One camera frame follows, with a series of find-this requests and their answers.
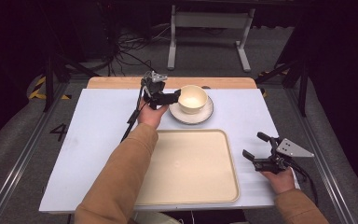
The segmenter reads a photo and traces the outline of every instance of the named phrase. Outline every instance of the beige tray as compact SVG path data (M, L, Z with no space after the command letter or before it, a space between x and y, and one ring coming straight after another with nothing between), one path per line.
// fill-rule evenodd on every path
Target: beige tray
M226 203L239 196L223 131L158 131L158 143L136 205Z

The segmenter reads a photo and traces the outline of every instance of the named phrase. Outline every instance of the cream bowl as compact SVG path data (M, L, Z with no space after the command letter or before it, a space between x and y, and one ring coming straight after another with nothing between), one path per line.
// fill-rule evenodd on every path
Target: cream bowl
M187 114L197 114L205 106L208 101L206 91L194 85L188 85L181 88L179 96L179 107Z

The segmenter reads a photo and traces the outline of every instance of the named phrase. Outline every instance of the brown jacket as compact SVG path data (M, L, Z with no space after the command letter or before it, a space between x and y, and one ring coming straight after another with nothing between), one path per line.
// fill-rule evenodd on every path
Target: brown jacket
M77 207L75 223L127 223L157 141L154 128L139 124L112 153ZM301 190L280 194L275 202L287 223L327 223Z

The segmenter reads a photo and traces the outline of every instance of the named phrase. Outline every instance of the saucer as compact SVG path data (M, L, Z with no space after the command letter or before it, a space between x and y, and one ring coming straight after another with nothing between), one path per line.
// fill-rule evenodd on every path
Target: saucer
M183 112L182 109L179 107L179 104L170 105L170 112L174 118L184 124L199 124L212 115L213 102L211 98L208 97L206 105L201 109L199 113L193 115Z

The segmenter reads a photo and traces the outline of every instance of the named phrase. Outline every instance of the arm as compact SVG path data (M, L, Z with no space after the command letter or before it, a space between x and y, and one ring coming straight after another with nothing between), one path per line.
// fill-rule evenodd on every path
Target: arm
M76 223L127 223L158 140L156 129L167 108L144 107L139 125L114 150L77 207Z
M261 172L265 176L277 197L275 205L286 223L328 223L321 211L300 189L296 189L292 169L277 175Z

